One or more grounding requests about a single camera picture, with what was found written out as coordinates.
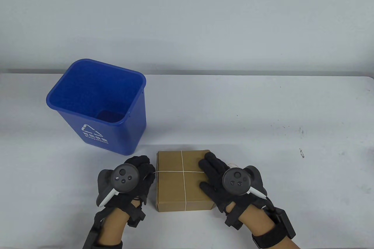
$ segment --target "forearm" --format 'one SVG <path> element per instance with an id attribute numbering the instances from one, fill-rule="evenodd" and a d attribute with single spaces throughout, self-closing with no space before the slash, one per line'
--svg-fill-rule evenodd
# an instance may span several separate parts
<path id="1" fill-rule="evenodd" d="M 121 243 L 124 227 L 130 216 L 121 209 L 115 208 L 113 212 L 104 220 L 103 228 L 98 245 L 113 246 Z"/>
<path id="2" fill-rule="evenodd" d="M 231 211 L 235 206 L 234 203 L 227 207 Z M 266 215 L 262 209 L 250 205 L 247 210 L 239 217 L 240 222 L 247 226 L 254 236 L 261 236 L 275 227 L 274 222 Z M 298 249 L 299 247 L 287 236 L 271 249 Z"/>

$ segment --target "black glove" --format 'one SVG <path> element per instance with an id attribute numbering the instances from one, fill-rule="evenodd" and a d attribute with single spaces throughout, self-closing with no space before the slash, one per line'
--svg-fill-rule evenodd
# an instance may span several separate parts
<path id="1" fill-rule="evenodd" d="M 147 196 L 149 188 L 155 180 L 155 167 L 150 164 L 147 156 L 134 156 L 129 158 L 125 163 L 130 163 L 139 171 L 139 182 L 134 189 L 128 193 L 120 193 L 113 196 L 105 205 L 107 208 L 119 208 L 123 212 L 130 215 L 127 224 L 130 227 L 136 227 L 140 220 L 144 220 L 145 214 L 141 211 L 142 203 L 147 204 Z M 102 170 L 98 177 L 99 193 L 105 188 L 105 185 L 110 180 L 113 170 Z M 132 205 L 132 200 L 139 200 L 140 206 L 137 208 Z"/>
<path id="2" fill-rule="evenodd" d="M 244 194 L 241 196 L 234 196 L 230 194 L 222 184 L 222 177 L 229 167 L 220 159 L 216 158 L 212 152 L 207 152 L 204 159 L 199 161 L 199 167 L 206 173 L 209 183 L 201 182 L 200 189 L 211 198 L 217 205 L 221 213 L 225 212 L 227 219 L 226 224 L 232 225 L 239 229 L 243 224 L 238 220 L 239 216 L 244 212 L 250 204 L 261 208 L 264 204 L 260 199 L 253 194 Z M 256 187 L 266 194 L 266 190 L 262 186 L 261 176 L 259 171 L 254 166 L 248 166 L 245 170 L 251 175 L 256 176 Z M 231 213 L 226 212 L 226 206 L 231 202 L 235 202 L 235 207 Z"/>

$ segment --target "bin rim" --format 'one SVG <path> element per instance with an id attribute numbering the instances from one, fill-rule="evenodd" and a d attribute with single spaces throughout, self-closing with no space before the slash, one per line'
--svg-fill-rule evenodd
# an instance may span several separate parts
<path id="1" fill-rule="evenodd" d="M 53 92 L 55 91 L 55 89 L 58 87 L 58 85 L 60 84 L 60 82 L 62 82 L 62 80 L 64 79 L 64 77 L 67 75 L 67 73 L 70 72 L 70 70 L 73 68 L 73 66 L 75 64 L 80 63 L 80 62 L 93 62 L 93 63 L 96 63 L 96 64 L 101 64 L 101 65 L 105 65 L 105 66 L 108 66 L 108 67 L 111 67 L 111 68 L 116 68 L 116 69 L 119 69 L 119 70 L 122 70 L 122 71 L 126 71 L 126 72 L 130 72 L 130 73 L 133 73 L 133 74 L 137 74 L 137 75 L 141 76 L 141 78 L 143 80 L 143 83 L 142 83 L 139 91 L 136 93 L 134 100 L 138 100 L 140 94 L 142 93 L 142 91 L 144 91 L 144 88 L 146 86 L 147 80 L 146 80 L 146 77 L 142 73 L 140 73 L 138 71 L 130 70 L 130 69 L 127 69 L 127 68 L 123 68 L 123 67 L 111 65 L 111 64 L 108 64 L 108 63 L 104 63 L 104 62 L 92 60 L 92 59 L 89 59 L 89 58 L 82 58 L 82 59 L 79 59 L 79 60 L 73 62 L 69 66 L 69 68 L 66 70 L 66 72 L 62 75 L 62 77 L 58 80 L 58 82 L 49 91 L 49 93 L 47 94 L 47 98 L 46 98 L 46 103 L 47 103 L 48 107 L 51 108 L 52 110 L 56 110 L 57 112 L 64 112 L 64 113 L 68 113 L 68 114 L 73 114 L 75 116 L 82 117 L 82 118 L 88 119 L 90 121 L 95 121 L 95 122 L 99 122 L 99 123 L 110 125 L 110 126 L 119 126 L 120 124 L 122 124 L 123 122 L 125 122 L 128 119 L 128 117 L 130 116 L 130 113 L 131 113 L 133 107 L 135 106 L 135 102 L 133 102 L 130 105 L 129 109 L 127 110 L 126 115 L 121 120 L 119 120 L 118 122 L 106 122 L 106 121 L 102 121 L 102 120 L 96 119 L 94 117 L 89 117 L 89 116 L 86 116 L 84 114 L 76 113 L 76 112 L 71 111 L 71 110 L 67 110 L 67 109 L 63 109 L 63 108 L 57 107 L 57 106 L 55 106 L 55 105 L 53 105 L 51 103 L 50 98 L 51 98 L 51 95 L 53 94 Z"/>

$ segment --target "white wall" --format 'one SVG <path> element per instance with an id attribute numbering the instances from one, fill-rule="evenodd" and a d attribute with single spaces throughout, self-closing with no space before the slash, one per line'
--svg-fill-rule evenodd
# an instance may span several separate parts
<path id="1" fill-rule="evenodd" d="M 374 0 L 0 0 L 0 68 L 374 70 Z"/>

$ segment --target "finger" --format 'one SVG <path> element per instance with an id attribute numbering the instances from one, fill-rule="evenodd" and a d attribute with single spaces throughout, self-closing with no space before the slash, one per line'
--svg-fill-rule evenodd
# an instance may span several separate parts
<path id="1" fill-rule="evenodd" d="M 220 159 L 218 159 L 218 160 L 219 160 L 220 162 L 222 162 L 222 165 L 223 165 L 223 167 L 225 168 L 226 171 L 230 169 L 230 167 L 228 167 L 226 163 L 224 163 L 224 162 L 221 161 Z"/>
<path id="2" fill-rule="evenodd" d="M 218 174 L 225 173 L 226 169 L 223 165 L 223 161 L 216 158 L 215 154 L 212 152 L 207 152 L 204 158 L 213 166 L 215 170 L 217 170 Z"/>
<path id="3" fill-rule="evenodd" d="M 130 163 L 133 166 L 138 167 L 142 163 L 149 163 L 149 158 L 147 156 L 145 156 L 145 155 L 143 155 L 143 156 L 134 156 L 134 157 L 129 158 L 124 163 Z"/>
<path id="4" fill-rule="evenodd" d="M 143 163 L 138 166 L 139 179 L 143 180 L 149 174 L 155 173 L 155 167 L 149 163 Z"/>
<path id="5" fill-rule="evenodd" d="M 205 172 L 211 183 L 219 179 L 219 174 L 206 159 L 202 159 L 199 161 L 199 167 Z"/>
<path id="6" fill-rule="evenodd" d="M 199 187 L 216 205 L 220 204 L 218 194 L 212 185 L 207 182 L 201 182 Z"/>
<path id="7" fill-rule="evenodd" d="M 145 178 L 144 178 L 144 183 L 146 184 L 147 188 L 150 188 L 151 185 L 153 184 L 153 182 L 155 181 L 155 174 L 154 173 L 151 173 L 151 174 L 148 174 Z"/>

